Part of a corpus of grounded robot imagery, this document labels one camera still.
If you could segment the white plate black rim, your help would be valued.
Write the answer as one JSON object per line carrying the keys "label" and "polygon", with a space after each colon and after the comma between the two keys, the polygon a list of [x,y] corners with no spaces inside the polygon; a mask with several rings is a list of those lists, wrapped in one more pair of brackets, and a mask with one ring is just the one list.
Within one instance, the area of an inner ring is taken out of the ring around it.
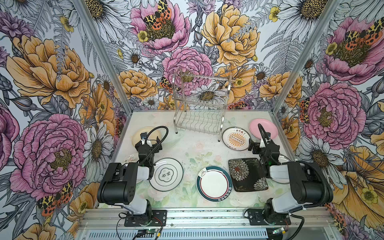
{"label": "white plate black rim", "polygon": [[155,162],[151,186],[160,192],[168,192],[176,188],[182,181],[184,169],[181,163],[172,158],[164,158]]}

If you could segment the black square floral plate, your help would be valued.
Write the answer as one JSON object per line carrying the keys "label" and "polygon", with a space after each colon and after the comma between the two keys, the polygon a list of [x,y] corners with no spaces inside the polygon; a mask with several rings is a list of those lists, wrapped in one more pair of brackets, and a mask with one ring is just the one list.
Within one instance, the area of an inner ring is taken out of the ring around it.
{"label": "black square floral plate", "polygon": [[259,192],[269,188],[260,160],[256,158],[232,159],[228,163],[236,192]]}

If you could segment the white plate green red rim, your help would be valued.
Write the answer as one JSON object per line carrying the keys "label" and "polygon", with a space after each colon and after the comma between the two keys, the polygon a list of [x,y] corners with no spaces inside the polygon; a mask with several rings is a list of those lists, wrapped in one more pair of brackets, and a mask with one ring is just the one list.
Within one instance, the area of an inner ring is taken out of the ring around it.
{"label": "white plate green red rim", "polygon": [[233,190],[230,175],[217,166],[209,166],[200,170],[196,186],[199,194],[205,200],[215,203],[226,200]]}

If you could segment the chrome wire dish rack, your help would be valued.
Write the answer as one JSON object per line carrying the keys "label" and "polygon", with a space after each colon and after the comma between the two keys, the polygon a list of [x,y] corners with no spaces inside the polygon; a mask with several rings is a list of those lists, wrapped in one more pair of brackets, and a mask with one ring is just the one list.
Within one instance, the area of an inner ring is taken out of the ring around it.
{"label": "chrome wire dish rack", "polygon": [[[186,95],[185,80],[209,80]],[[217,136],[222,141],[225,114],[230,98],[233,74],[222,76],[195,75],[177,68],[172,75],[173,100],[176,112],[173,117],[175,133],[188,130]]]}

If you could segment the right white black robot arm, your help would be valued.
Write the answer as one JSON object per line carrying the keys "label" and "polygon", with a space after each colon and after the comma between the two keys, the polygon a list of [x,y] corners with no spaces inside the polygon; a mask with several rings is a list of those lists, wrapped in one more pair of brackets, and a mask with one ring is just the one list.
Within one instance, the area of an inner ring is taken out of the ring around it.
{"label": "right white black robot arm", "polygon": [[249,151],[258,154],[257,174],[262,180],[288,181],[290,191],[265,203],[261,214],[268,225],[279,223],[295,212],[321,207],[330,203],[333,190],[317,163],[306,161],[280,162],[280,146],[271,139],[271,134],[258,124],[261,142],[250,140]]}

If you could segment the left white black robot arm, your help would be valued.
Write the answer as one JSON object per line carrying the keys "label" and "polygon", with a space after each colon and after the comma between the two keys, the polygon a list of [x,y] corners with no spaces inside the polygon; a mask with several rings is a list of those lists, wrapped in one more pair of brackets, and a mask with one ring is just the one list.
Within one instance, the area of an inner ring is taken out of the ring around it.
{"label": "left white black robot arm", "polygon": [[165,126],[155,127],[149,133],[142,133],[136,143],[139,160],[127,164],[111,163],[97,192],[97,201],[109,206],[120,207],[120,215],[126,227],[164,226],[167,211],[153,211],[149,200],[136,195],[136,185],[149,181],[155,174],[154,156],[161,151],[168,136]]}

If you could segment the white plate with black drawing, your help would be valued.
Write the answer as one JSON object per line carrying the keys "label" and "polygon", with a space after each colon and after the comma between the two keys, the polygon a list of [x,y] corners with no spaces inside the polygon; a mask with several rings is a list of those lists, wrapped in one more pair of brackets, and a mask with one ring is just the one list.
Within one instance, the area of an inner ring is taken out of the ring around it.
{"label": "white plate with black drawing", "polygon": [[135,154],[131,154],[131,155],[127,156],[124,159],[123,163],[129,164],[129,163],[136,163],[138,161],[139,161],[139,155],[138,155],[138,153],[135,153]]}

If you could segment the cream round plate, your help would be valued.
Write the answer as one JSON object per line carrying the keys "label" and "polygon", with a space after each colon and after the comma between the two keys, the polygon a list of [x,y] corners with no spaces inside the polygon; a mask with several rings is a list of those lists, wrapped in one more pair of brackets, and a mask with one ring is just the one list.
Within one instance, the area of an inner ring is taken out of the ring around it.
{"label": "cream round plate", "polygon": [[[135,145],[139,142],[142,142],[143,137],[147,136],[148,133],[154,129],[155,127],[149,126],[149,127],[143,127],[139,129],[132,137],[132,145],[135,147]],[[160,130],[155,130],[150,134],[149,139],[147,140],[147,144],[150,146],[154,146],[157,144],[157,140],[162,140],[162,134]]]}

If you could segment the pink round plate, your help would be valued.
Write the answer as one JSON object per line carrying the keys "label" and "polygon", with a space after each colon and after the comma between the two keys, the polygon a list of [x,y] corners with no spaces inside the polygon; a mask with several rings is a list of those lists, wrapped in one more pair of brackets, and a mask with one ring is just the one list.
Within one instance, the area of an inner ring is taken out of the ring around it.
{"label": "pink round plate", "polygon": [[255,136],[257,139],[260,139],[260,140],[262,139],[262,136],[259,130],[259,124],[262,125],[262,127],[267,133],[271,134],[272,140],[278,136],[278,129],[271,121],[266,119],[254,119],[250,122],[249,129],[252,135]]}

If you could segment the white plate red characters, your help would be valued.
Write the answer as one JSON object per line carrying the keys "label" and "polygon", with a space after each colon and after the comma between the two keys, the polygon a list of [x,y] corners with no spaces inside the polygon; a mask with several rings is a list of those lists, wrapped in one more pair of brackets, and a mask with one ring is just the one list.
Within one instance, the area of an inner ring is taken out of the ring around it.
{"label": "white plate red characters", "polygon": [[290,183],[289,179],[271,178],[271,180],[278,183],[278,184],[284,184],[284,185]]}

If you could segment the white plate orange sunburst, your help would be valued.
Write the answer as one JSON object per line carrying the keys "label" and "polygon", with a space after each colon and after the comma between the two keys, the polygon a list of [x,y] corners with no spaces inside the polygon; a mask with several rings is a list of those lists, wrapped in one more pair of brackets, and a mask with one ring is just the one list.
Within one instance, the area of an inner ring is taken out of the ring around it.
{"label": "white plate orange sunburst", "polygon": [[234,151],[244,151],[249,148],[250,134],[242,128],[227,128],[222,134],[222,141],[226,147]]}

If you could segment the green circuit board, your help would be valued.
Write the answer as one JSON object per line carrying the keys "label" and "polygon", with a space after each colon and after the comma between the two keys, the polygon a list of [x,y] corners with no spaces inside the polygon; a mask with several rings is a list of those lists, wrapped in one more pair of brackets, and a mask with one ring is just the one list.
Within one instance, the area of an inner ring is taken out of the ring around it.
{"label": "green circuit board", "polygon": [[147,235],[147,234],[157,234],[161,229],[145,229],[145,230],[139,230],[138,234],[140,235]]}

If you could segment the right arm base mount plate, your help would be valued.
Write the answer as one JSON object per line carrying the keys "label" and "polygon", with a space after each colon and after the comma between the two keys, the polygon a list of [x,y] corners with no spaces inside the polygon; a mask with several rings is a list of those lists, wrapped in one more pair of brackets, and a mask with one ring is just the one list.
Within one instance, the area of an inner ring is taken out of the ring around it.
{"label": "right arm base mount plate", "polygon": [[288,214],[276,213],[273,210],[247,209],[245,216],[251,226],[289,226],[292,223]]}

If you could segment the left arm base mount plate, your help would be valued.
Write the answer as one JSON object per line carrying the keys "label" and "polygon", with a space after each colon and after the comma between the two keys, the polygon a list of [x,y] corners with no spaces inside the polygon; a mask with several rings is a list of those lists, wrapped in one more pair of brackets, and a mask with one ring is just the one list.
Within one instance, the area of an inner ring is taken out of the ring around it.
{"label": "left arm base mount plate", "polygon": [[166,210],[151,210],[143,215],[126,217],[125,227],[165,227],[167,223]]}

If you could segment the aluminium front rail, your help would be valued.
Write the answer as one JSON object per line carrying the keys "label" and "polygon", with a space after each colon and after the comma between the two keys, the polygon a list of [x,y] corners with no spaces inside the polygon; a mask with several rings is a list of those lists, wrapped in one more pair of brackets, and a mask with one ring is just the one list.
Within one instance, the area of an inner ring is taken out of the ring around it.
{"label": "aluminium front rail", "polygon": [[[123,210],[118,208],[87,210],[79,230],[124,230],[124,221],[119,218]],[[245,208],[172,208],[167,210],[164,229],[213,229],[251,228],[245,218]],[[295,213],[305,218],[304,227],[334,227],[330,213],[324,207]]]}

